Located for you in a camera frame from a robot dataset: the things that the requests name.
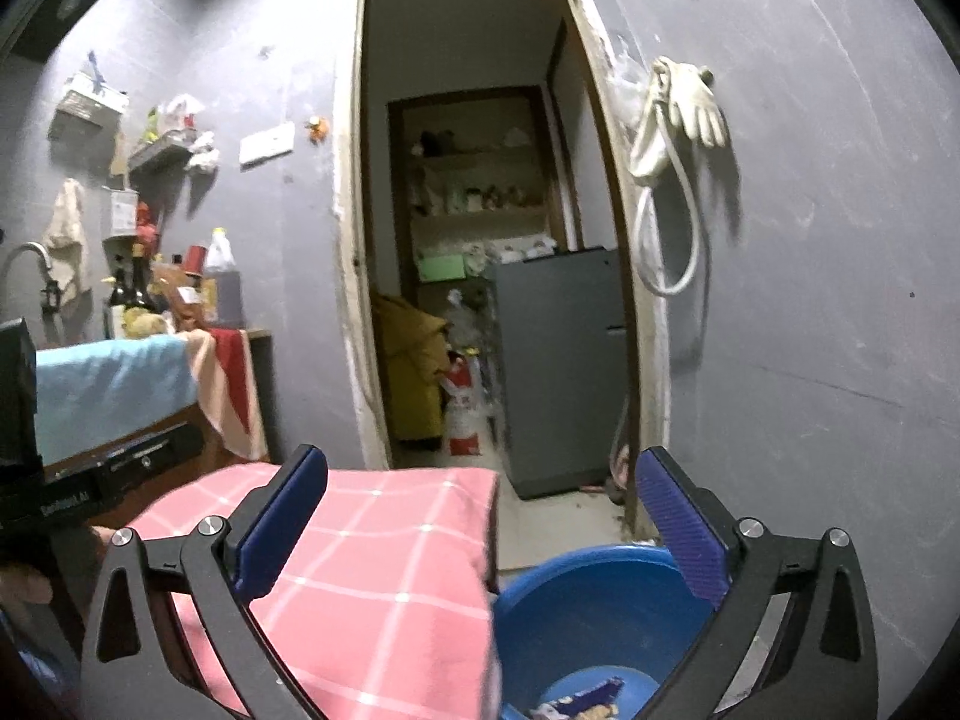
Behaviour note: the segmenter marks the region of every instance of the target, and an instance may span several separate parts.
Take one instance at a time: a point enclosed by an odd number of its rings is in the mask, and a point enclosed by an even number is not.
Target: white door frame
[[[347,348],[353,403],[360,428],[364,463],[367,469],[390,467],[390,442],[373,346],[367,258],[364,250],[360,116],[361,55],[366,0],[347,0],[351,29],[340,45],[334,90],[333,156],[335,194],[333,210],[339,220],[337,254],[342,277],[338,285],[340,321]],[[587,50],[590,78],[597,90],[599,113],[596,123],[601,139],[611,144],[616,185],[623,203],[627,229],[635,212],[637,186],[627,169],[627,146],[616,122],[608,90],[608,72],[613,61],[610,38],[593,0],[566,0],[573,25]],[[654,256],[659,257],[656,217],[652,230]],[[669,341],[666,304],[646,290],[634,269],[632,296],[637,327],[637,357],[640,360],[640,408],[634,411],[641,446],[666,445],[670,423]]]

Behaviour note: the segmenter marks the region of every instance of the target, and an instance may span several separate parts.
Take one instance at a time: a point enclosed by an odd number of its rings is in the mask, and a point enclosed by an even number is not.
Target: blue gripper pad
[[[328,466],[317,447],[301,445],[290,463],[296,467],[289,475],[284,473],[288,470],[286,464],[277,471],[278,477],[282,474],[286,479],[274,490],[270,483],[251,491],[251,494],[264,495],[264,505],[235,550],[233,591],[244,603],[263,598],[272,590],[326,492]],[[237,511],[246,501],[244,499]]]
[[[658,448],[656,452],[666,456],[664,463],[675,466],[666,450]],[[727,551],[664,463],[654,449],[640,453],[637,497],[661,533],[690,592],[720,608],[730,589]],[[680,469],[676,471],[678,476],[683,474]],[[693,487],[685,476],[683,481],[688,488]]]

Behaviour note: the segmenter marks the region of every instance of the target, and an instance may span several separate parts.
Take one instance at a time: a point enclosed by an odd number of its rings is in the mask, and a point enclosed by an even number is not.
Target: yellow fabric
[[[394,437],[420,440],[443,435],[437,382],[450,366],[443,340],[445,319],[384,295],[373,295],[373,309],[387,358]]]

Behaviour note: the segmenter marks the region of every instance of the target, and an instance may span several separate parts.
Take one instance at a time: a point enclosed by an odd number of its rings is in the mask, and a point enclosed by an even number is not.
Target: red cup
[[[189,276],[202,276],[205,260],[206,247],[190,247],[184,257],[184,273]]]

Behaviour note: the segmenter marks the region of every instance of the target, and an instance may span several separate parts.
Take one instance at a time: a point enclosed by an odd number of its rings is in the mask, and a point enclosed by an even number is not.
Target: metal screw
[[[212,517],[204,517],[197,525],[197,530],[204,536],[213,536],[215,533],[219,533],[223,527],[224,519],[213,514]]]
[[[740,532],[744,536],[747,536],[747,538],[760,538],[763,536],[763,523],[757,519],[751,519],[750,517],[741,519],[739,528]]]
[[[850,543],[850,536],[847,535],[846,531],[833,528],[832,531],[830,531],[830,543],[835,547],[845,547]]]
[[[121,528],[119,531],[113,534],[110,537],[110,541],[118,547],[124,546],[124,544],[130,543],[130,540],[133,538],[133,531],[130,528]]]

